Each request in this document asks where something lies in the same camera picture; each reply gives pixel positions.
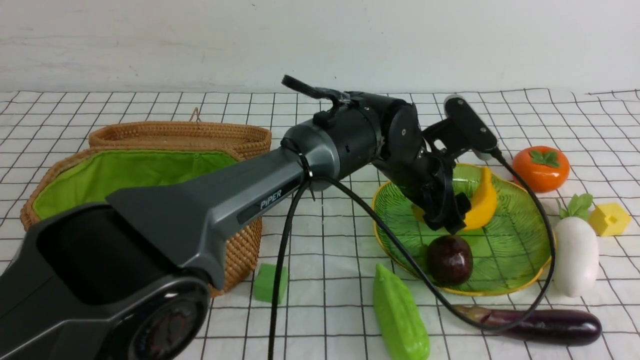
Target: grid tablecloth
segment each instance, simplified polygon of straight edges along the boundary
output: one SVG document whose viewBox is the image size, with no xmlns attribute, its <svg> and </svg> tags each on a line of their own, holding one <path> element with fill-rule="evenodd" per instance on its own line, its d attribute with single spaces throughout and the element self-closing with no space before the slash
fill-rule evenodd
<svg viewBox="0 0 640 360">
<path fill-rule="evenodd" d="M 377 263 L 407 280 L 429 332 L 430 359 L 640 359 L 640 97 L 638 91 L 573 94 L 526 89 L 462 92 L 511 159 L 530 145 L 565 152 L 572 172 L 557 192 L 540 195 L 553 221 L 556 199 L 589 192 L 595 203 L 619 202 L 634 221 L 625 234 L 600 239 L 595 287 L 576 299 L 551 287 L 540 308 L 582 309 L 597 315 L 604 336 L 587 347 L 554 347 L 482 336 L 437 304 L 426 287 L 393 266 L 373 236 L 372 220 L 336 189 L 307 194 L 298 207 L 285 265 L 291 279 L 279 309 L 276 358 L 291 360 L 388 359 L 372 308 Z M 449 94 L 390 94 L 417 104 L 424 127 L 443 117 Z M 46 170 L 87 148 L 90 131 L 114 123 L 187 120 L 201 109 L 203 121 L 264 126 L 273 146 L 287 128 L 329 104 L 297 94 L 188 93 L 0 93 L 0 272 L 24 236 L 19 211 Z M 461 162 L 484 164 L 469 153 Z M 498 176 L 506 169 L 490 161 Z M 367 166 L 344 180 L 371 202 L 385 178 Z M 283 200 L 264 216 L 260 263 L 275 263 L 284 215 Z M 454 304 L 525 309 L 540 284 L 511 295 L 461 297 Z M 197 339 L 180 360 L 265 359 L 269 304 L 252 299 L 252 279 L 212 302 Z"/>
</svg>

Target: yellow block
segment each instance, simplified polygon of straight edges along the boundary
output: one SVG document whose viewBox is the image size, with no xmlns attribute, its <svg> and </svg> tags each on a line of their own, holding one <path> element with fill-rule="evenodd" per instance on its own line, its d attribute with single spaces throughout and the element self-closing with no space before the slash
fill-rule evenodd
<svg viewBox="0 0 640 360">
<path fill-rule="evenodd" d="M 617 202 L 596 205 L 589 216 L 589 225 L 602 237 L 621 235 L 631 222 L 631 216 Z"/>
</svg>

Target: toy persimmon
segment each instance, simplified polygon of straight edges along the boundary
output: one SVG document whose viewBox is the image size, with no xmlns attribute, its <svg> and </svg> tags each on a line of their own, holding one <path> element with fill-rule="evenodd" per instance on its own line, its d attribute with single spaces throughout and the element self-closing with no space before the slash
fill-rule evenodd
<svg viewBox="0 0 640 360">
<path fill-rule="evenodd" d="M 513 158 L 512 167 L 535 193 L 557 190 L 571 170 L 569 160 L 560 150 L 543 145 L 520 151 Z"/>
</svg>

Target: gray arm casing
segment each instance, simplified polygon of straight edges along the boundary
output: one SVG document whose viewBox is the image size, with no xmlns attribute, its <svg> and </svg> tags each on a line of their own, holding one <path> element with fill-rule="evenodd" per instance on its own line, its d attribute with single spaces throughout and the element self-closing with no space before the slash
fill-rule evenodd
<svg viewBox="0 0 640 360">
<path fill-rule="evenodd" d="M 337 149 L 311 120 L 285 134 L 315 175 L 336 178 Z M 294 192 L 305 177 L 295 152 L 279 147 L 256 158 L 169 186 L 127 188 L 106 200 L 179 268 L 204 270 L 224 287 L 226 240 Z M 314 183 L 314 191 L 329 184 Z"/>
</svg>

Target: green bitter melon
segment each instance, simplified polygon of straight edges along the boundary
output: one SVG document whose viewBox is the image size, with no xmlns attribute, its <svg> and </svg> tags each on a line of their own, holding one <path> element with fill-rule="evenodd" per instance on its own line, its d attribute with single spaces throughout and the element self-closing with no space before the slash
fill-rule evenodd
<svg viewBox="0 0 640 360">
<path fill-rule="evenodd" d="M 393 360 L 425 360 L 429 357 L 429 334 L 411 291 L 382 264 L 376 265 L 373 308 Z"/>
</svg>

